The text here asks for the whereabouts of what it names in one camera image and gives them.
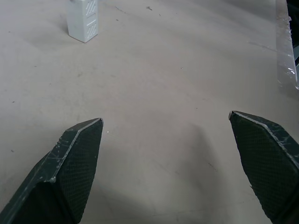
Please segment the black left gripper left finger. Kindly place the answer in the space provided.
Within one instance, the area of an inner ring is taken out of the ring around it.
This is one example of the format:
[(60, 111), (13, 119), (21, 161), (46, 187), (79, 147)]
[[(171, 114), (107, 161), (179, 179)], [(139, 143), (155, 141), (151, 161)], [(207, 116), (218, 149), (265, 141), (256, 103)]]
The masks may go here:
[(96, 173), (103, 120), (65, 130), (0, 213), (2, 224), (80, 223)]

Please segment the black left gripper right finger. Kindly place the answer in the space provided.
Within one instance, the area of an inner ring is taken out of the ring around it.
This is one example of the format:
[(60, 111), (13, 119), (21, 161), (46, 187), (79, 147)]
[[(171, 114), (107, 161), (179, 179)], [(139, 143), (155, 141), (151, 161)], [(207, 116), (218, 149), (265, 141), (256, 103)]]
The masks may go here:
[(274, 224), (299, 222), (299, 145), (279, 124), (231, 111), (243, 170), (266, 216)]

